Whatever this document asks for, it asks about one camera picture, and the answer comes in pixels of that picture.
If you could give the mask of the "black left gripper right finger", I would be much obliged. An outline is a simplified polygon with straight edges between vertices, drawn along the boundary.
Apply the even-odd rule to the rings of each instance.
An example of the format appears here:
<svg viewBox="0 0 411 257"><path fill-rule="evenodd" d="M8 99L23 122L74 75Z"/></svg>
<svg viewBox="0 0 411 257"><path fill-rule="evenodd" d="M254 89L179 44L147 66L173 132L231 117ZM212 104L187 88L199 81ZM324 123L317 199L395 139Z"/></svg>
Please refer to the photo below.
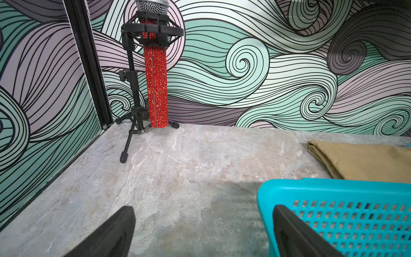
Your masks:
<svg viewBox="0 0 411 257"><path fill-rule="evenodd" d="M274 234L281 257L341 257L342 254L285 205L273 211Z"/></svg>

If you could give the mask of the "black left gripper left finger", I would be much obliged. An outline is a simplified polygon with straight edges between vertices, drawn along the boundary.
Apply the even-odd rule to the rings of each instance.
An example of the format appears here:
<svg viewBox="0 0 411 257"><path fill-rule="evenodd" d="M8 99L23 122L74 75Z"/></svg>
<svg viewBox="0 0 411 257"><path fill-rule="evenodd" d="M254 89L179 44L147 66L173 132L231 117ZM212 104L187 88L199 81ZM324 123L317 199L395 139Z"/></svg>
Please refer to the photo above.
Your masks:
<svg viewBox="0 0 411 257"><path fill-rule="evenodd" d="M135 225L133 207L123 206L66 256L127 257Z"/></svg>

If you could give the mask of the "teal plastic basket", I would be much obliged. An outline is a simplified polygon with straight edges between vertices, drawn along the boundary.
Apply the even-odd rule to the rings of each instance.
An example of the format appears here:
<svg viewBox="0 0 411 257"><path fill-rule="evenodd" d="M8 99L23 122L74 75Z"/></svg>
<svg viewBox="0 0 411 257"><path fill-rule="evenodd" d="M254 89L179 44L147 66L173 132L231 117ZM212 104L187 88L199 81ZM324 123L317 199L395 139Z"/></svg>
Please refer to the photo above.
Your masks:
<svg viewBox="0 0 411 257"><path fill-rule="evenodd" d="M348 257L408 257L411 254L411 186L339 179L273 179L257 194L269 241L279 256L273 212L286 206Z"/></svg>

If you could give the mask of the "khaki pants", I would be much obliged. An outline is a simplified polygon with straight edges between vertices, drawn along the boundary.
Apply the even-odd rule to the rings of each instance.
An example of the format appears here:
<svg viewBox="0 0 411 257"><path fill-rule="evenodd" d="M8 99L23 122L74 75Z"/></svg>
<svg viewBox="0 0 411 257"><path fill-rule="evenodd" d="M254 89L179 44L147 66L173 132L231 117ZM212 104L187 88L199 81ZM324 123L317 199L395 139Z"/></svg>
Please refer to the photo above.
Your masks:
<svg viewBox="0 0 411 257"><path fill-rule="evenodd" d="M306 150L334 179L387 183L411 182L411 149L312 140Z"/></svg>

